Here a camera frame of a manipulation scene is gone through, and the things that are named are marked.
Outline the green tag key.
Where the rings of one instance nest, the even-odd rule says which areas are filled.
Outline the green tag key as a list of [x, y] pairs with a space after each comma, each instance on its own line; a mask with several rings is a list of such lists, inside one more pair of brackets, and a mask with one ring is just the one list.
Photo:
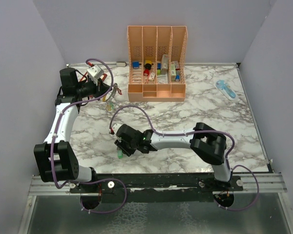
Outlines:
[[123, 158], [123, 151], [120, 148], [117, 148], [117, 156], [118, 156], [118, 159]]

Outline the metal coil keyring yellow handle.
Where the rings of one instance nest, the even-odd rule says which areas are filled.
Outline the metal coil keyring yellow handle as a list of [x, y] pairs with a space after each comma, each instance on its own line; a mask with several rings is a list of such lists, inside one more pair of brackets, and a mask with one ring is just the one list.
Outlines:
[[118, 84], [117, 83], [114, 83], [113, 86], [112, 86], [112, 91], [111, 91], [109, 97], [106, 97], [106, 95], [105, 95], [103, 97], [103, 102], [109, 102], [109, 101], [111, 101], [115, 97], [115, 95], [116, 95], [117, 92], [118, 92]]

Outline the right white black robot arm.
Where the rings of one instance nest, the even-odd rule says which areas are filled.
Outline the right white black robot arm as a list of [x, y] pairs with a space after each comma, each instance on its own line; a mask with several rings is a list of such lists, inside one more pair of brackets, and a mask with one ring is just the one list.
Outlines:
[[111, 132], [116, 135], [115, 145], [127, 156], [136, 151], [148, 154], [162, 149], [191, 149], [212, 166], [217, 189], [225, 191], [232, 185], [232, 172], [225, 157], [227, 138], [204, 123], [189, 130], [158, 134], [152, 129], [140, 132], [126, 124], [114, 124]]

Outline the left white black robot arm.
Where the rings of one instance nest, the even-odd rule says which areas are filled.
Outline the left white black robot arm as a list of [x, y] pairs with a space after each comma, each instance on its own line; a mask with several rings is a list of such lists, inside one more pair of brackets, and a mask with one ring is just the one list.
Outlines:
[[104, 71], [98, 65], [88, 68], [84, 81], [78, 80], [74, 68], [60, 70], [62, 85], [55, 100], [55, 119], [44, 142], [34, 147], [43, 182], [78, 181], [89, 193], [97, 189], [94, 169], [79, 165], [69, 141], [82, 101], [102, 98], [110, 90], [101, 78], [103, 75]]

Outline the yellow tag key upper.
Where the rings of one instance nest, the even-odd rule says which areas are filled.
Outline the yellow tag key upper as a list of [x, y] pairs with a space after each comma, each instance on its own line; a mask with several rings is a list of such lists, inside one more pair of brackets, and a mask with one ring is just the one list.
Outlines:
[[112, 111], [114, 110], [114, 104], [113, 104], [112, 102], [108, 102], [108, 103], [106, 104], [106, 110], [107, 110], [108, 112], [112, 112]]

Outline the red black bottle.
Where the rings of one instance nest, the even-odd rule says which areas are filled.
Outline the red black bottle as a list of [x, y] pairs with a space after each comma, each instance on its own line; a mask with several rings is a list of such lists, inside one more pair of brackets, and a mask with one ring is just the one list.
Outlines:
[[152, 69], [152, 63], [146, 63], [145, 65], [144, 65], [144, 72], [143, 72], [143, 75], [144, 76], [149, 76], [149, 74], [150, 74], [150, 71], [151, 71], [151, 69]]

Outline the yellow block in organizer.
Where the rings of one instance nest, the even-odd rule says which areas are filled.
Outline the yellow block in organizer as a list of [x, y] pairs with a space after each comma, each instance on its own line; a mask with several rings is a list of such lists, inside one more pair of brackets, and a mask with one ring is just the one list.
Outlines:
[[145, 64], [151, 64], [152, 65], [152, 61], [151, 60], [145, 60], [144, 62], [145, 62]]

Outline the peach plastic desk organizer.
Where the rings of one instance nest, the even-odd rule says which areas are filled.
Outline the peach plastic desk organizer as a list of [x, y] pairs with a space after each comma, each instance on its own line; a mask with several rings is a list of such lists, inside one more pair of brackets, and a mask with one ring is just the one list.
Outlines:
[[[182, 102], [186, 96], [184, 75], [188, 32], [186, 26], [128, 26], [129, 57], [128, 99], [130, 102]], [[157, 75], [161, 69], [162, 55], [168, 55], [168, 71]], [[145, 60], [152, 61], [149, 76], [144, 76]], [[171, 81], [170, 64], [178, 61], [180, 81]], [[132, 62], [139, 61], [139, 69]]]

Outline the grey green box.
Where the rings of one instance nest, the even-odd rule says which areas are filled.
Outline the grey green box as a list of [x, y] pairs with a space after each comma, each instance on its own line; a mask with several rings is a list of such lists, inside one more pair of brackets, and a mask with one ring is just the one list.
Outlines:
[[161, 59], [161, 69], [160, 74], [165, 75], [168, 71], [168, 55], [163, 54]]

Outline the blue packaged item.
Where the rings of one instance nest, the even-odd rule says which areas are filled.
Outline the blue packaged item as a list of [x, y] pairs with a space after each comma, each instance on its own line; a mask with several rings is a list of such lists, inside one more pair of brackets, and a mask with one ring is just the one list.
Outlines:
[[236, 101], [238, 96], [234, 90], [231, 89], [229, 84], [224, 80], [218, 80], [215, 87], [230, 101]]

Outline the white adapter at wall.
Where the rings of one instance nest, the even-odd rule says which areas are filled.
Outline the white adapter at wall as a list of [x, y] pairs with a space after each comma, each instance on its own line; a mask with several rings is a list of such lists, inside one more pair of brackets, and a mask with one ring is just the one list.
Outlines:
[[116, 66], [118, 66], [118, 67], [126, 67], [127, 63], [125, 61], [117, 61]]

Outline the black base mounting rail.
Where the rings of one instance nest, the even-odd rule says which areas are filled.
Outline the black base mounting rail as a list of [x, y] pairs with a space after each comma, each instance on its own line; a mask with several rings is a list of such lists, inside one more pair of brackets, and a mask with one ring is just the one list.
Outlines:
[[214, 194], [231, 196], [243, 190], [241, 177], [218, 182], [212, 173], [97, 174], [98, 184], [65, 186], [72, 195], [104, 203], [126, 202], [213, 202]]

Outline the aluminium frame rail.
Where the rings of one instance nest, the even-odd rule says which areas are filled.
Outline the aluminium frame rail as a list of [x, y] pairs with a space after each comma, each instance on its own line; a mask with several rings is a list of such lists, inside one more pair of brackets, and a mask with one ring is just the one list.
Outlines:
[[[256, 174], [257, 181], [254, 180], [253, 176], [247, 174], [238, 174], [240, 179], [236, 185], [240, 184], [238, 190], [229, 190], [230, 194], [241, 194], [241, 193], [286, 193], [287, 188], [282, 174]], [[190, 185], [159, 185], [154, 188], [151, 187], [135, 187], [133, 185], [127, 185], [129, 192], [146, 192], [150, 190], [152, 192], [166, 192], [166, 191], [179, 191], [186, 192], [190, 189], [195, 189], [194, 186]], [[35, 176], [31, 180], [29, 189], [29, 195], [97, 195], [98, 193], [90, 190], [89, 188], [74, 187], [72, 185], [65, 185], [62, 189], [57, 189], [51, 182], [42, 182], [39, 176]]]

